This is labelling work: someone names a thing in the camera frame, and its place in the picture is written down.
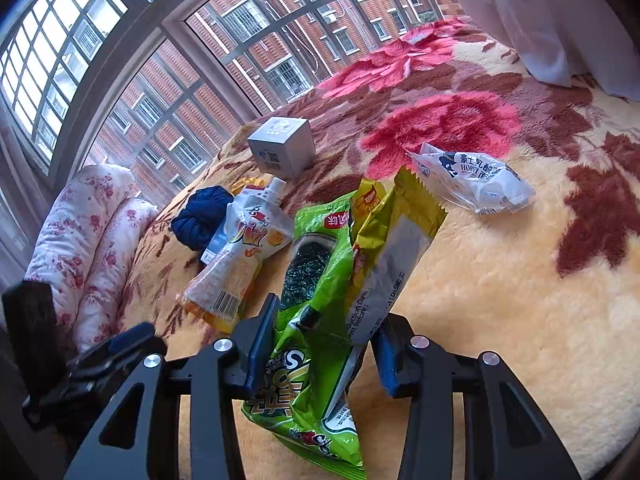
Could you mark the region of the white orange drink pouch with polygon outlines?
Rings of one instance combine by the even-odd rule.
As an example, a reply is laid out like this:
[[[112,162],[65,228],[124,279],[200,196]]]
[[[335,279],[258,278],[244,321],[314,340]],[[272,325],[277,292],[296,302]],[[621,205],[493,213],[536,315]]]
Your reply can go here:
[[[218,333],[232,332],[262,263],[291,243],[294,220],[281,208],[285,188],[274,177],[264,188],[242,189],[227,205],[224,244],[177,298]]]

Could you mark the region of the floral plush bed blanket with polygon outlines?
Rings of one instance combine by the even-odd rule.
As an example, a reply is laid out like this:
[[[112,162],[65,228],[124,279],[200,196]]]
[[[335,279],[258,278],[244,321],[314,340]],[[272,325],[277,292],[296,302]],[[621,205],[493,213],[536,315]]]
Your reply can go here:
[[[449,206],[395,311],[446,350],[506,360],[580,474],[639,428],[639,104],[588,75],[543,84],[468,18],[413,29],[283,109],[316,159],[288,212],[362,178],[390,182],[423,143],[504,160],[534,189],[515,214]]]

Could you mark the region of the white plastic food bag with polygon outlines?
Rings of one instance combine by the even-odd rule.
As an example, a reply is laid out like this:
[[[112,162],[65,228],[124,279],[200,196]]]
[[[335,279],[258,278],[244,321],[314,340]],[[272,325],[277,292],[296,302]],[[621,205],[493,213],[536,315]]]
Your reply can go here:
[[[514,214],[535,195],[508,164],[485,153],[446,152],[424,142],[408,156],[432,194],[474,214]]]

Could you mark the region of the blue white carton box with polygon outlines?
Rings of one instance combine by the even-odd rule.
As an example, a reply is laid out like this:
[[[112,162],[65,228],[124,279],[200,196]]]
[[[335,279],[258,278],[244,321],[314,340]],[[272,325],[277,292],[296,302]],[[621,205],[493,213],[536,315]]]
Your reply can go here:
[[[220,226],[204,249],[201,263],[207,266],[220,253],[225,244],[227,244],[227,234],[224,232],[224,226]]]

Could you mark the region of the green snack bag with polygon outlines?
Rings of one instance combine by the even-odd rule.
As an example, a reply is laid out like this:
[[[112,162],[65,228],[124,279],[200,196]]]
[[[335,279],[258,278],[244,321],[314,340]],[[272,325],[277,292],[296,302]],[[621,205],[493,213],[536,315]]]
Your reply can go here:
[[[352,278],[349,194],[299,209],[293,257],[273,324],[264,386],[242,407],[308,462],[345,479],[366,475],[347,389],[360,353],[346,333]]]

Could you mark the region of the yellow silver snack wrapper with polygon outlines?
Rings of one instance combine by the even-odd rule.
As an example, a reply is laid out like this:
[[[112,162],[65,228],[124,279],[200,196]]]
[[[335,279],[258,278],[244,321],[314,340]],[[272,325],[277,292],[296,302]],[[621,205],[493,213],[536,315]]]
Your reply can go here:
[[[368,342],[392,310],[420,259],[432,244],[447,211],[420,179],[402,167],[382,197],[378,182],[356,198],[356,211],[371,209],[356,222],[355,267],[347,293],[347,337]]]

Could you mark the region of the yellow plastic toy part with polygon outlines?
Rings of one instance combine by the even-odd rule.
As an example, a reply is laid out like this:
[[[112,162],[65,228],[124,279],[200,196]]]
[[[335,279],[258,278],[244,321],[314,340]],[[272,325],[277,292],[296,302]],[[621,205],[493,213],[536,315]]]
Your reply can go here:
[[[237,196],[244,190],[244,188],[249,188],[250,190],[263,190],[269,185],[271,180],[271,174],[264,174],[259,177],[242,177],[231,185],[230,192],[234,196]]]

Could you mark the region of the silver grey square box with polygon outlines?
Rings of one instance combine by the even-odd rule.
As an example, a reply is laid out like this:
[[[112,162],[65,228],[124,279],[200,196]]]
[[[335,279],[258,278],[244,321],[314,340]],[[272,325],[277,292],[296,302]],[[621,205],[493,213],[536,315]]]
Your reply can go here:
[[[303,118],[270,117],[248,138],[258,169],[296,180],[316,156],[310,123]]]

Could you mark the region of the white sheer curtain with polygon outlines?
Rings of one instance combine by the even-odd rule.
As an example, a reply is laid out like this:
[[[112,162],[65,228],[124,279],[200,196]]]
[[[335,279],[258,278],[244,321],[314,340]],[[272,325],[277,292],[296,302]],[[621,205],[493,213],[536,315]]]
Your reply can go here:
[[[480,28],[545,84],[590,75],[611,96],[639,99],[639,52],[605,0],[459,0]]]

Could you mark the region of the floral white folded quilt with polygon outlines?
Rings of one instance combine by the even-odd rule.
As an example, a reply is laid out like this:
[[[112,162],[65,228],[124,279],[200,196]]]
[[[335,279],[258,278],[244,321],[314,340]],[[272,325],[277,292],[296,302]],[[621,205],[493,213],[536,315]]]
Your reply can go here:
[[[66,350],[82,353],[114,334],[134,254],[157,215],[133,190],[129,169],[87,166],[44,220],[25,278],[51,286],[56,338]]]

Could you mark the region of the window frame with bars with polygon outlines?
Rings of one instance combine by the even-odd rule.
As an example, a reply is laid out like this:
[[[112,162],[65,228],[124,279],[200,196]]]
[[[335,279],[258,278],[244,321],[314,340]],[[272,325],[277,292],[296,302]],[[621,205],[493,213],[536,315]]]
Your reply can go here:
[[[242,125],[460,0],[21,0],[1,95],[37,181],[129,168],[169,202]]]

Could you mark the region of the dark blue rolled cloth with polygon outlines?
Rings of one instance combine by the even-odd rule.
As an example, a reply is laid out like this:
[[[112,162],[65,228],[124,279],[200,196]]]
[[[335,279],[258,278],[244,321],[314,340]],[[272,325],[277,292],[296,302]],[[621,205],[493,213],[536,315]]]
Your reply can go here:
[[[234,196],[220,185],[200,188],[171,220],[171,232],[186,247],[201,252],[224,223]]]

